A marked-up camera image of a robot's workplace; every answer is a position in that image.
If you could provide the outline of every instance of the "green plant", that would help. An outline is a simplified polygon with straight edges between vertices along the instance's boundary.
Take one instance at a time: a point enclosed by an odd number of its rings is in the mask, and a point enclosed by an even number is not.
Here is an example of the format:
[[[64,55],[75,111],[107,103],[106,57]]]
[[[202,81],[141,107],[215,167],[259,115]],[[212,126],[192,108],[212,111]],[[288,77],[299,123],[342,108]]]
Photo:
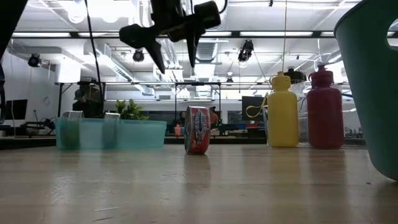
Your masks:
[[[143,121],[149,119],[149,117],[141,115],[142,107],[135,104],[134,100],[129,100],[128,105],[126,104],[126,100],[118,100],[116,101],[115,106],[121,119],[135,119]]]

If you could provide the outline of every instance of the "plastic bin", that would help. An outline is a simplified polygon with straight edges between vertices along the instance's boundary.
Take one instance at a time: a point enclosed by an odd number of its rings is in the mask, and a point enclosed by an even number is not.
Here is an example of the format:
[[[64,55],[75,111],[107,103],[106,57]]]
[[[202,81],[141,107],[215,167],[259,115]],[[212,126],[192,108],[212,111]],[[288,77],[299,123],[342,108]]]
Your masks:
[[[167,123],[57,118],[55,125],[57,147],[61,150],[147,149],[164,145]]]
[[[335,27],[371,161],[393,180],[398,180],[398,48],[390,46],[386,36],[397,9],[397,0],[363,0]]]

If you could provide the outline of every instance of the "computer monitor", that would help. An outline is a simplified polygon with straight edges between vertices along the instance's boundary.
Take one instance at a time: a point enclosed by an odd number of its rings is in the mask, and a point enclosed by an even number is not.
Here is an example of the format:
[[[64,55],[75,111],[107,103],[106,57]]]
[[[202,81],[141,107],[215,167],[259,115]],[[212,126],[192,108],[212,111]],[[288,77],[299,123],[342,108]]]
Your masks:
[[[26,108],[27,108],[27,100],[8,100],[6,103],[6,119],[7,120],[13,119],[12,112],[14,112],[15,120],[25,119]]]

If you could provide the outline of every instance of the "bottle cap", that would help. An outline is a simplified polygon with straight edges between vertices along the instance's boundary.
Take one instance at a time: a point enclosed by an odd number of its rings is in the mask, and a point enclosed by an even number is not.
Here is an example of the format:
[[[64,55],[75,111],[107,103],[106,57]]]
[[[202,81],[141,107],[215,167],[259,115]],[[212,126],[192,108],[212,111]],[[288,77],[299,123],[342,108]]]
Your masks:
[[[333,83],[333,72],[326,70],[325,65],[322,63],[318,65],[318,71],[312,73],[310,76],[313,86],[325,86]]]
[[[278,72],[278,75],[271,80],[271,85],[275,90],[288,90],[290,88],[290,77],[284,72]]]

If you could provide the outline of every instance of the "yellow bottle cap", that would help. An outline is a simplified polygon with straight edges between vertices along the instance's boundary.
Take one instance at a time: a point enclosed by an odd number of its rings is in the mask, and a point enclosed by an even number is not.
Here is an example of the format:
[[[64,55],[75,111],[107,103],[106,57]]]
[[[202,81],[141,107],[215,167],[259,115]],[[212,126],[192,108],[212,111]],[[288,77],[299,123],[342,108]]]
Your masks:
[[[290,77],[283,72],[278,72],[278,75],[271,80],[271,85],[275,90],[288,90],[290,88]]]

